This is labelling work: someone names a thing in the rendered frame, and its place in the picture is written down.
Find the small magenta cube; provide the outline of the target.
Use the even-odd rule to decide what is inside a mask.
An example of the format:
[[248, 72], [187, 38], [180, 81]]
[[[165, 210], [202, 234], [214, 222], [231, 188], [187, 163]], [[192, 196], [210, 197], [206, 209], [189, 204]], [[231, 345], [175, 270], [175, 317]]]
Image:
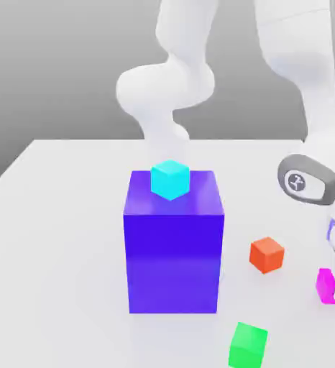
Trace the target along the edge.
[[335, 305], [335, 277], [329, 268], [320, 268], [316, 278], [316, 291], [323, 304]]

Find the small orange cube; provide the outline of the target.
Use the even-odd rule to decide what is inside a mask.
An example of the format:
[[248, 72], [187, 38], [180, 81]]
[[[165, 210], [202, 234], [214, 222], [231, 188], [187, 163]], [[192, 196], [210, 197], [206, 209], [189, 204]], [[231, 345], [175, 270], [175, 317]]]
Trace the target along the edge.
[[271, 237], [265, 237], [251, 243], [249, 262], [266, 274], [282, 267], [284, 254], [284, 247]]

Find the small green cube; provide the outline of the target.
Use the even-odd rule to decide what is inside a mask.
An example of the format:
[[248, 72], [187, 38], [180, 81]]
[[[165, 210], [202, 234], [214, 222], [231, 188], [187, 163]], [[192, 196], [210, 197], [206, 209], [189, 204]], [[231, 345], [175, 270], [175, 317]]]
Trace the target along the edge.
[[268, 331], [238, 322], [229, 348], [228, 365], [233, 368], [261, 368]]

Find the small cyan cube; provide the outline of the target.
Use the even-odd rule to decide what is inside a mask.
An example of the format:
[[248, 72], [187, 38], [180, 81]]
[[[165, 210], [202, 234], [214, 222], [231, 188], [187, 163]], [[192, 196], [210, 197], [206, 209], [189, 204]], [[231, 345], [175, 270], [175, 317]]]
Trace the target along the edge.
[[150, 170], [151, 191], [169, 201], [184, 196], [190, 190], [190, 169], [174, 160], [166, 160]]

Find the large purple box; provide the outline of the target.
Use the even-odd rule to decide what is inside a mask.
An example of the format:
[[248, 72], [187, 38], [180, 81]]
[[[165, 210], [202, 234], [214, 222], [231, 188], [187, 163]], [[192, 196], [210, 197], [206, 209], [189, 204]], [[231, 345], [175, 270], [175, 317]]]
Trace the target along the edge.
[[213, 172], [191, 172], [172, 201], [152, 193], [150, 172], [132, 172], [123, 220], [130, 313], [217, 311], [224, 209]]

